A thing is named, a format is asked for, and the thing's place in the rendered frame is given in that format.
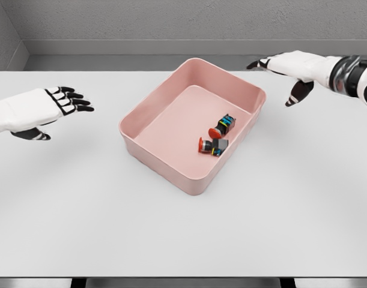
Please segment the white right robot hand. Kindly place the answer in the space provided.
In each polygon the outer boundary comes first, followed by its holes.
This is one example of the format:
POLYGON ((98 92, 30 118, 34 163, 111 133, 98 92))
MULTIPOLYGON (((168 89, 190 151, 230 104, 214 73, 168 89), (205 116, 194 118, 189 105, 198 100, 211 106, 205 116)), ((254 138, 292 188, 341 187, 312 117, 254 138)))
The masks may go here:
POLYGON ((323 64, 326 59, 324 56, 296 50, 253 61, 246 66, 246 69, 263 68, 272 73, 297 79, 285 103, 286 107, 291 107, 303 101, 313 90, 314 81, 317 79, 315 76, 317 64, 323 64))

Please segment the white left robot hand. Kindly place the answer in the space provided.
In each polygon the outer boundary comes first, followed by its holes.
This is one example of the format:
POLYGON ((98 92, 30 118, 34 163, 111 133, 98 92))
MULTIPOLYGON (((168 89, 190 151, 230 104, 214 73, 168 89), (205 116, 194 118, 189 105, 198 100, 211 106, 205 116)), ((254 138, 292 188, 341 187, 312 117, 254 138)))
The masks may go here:
POLYGON ((15 137, 25 140, 50 140, 51 137, 39 129, 59 118, 76 112, 93 112, 91 103, 66 86, 38 88, 7 99, 11 111, 7 130, 15 137))

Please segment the pink plastic basket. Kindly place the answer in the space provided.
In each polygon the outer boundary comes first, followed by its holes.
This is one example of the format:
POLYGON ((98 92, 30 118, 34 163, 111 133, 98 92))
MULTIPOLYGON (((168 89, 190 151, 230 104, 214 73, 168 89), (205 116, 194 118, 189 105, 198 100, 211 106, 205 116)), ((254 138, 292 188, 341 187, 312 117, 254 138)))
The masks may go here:
POLYGON ((128 152, 190 195, 201 194, 254 126, 265 92, 200 58, 181 64, 120 121, 128 152), (225 115, 235 126, 220 156, 199 152, 225 115))

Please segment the red button industrial switch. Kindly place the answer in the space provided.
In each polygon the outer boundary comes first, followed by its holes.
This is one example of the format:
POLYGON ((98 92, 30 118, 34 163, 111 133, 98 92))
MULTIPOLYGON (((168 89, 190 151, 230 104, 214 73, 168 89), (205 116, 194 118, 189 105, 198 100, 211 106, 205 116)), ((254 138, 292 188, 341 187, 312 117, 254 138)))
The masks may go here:
POLYGON ((198 152, 219 157, 225 152, 228 145, 229 142, 227 139, 204 140, 200 137, 198 143, 198 152))
POLYGON ((226 134, 228 134, 231 129, 235 127, 235 122, 235 118, 226 114, 218 121, 217 125, 214 128, 210 128, 208 130, 208 135, 212 139, 221 139, 226 134))

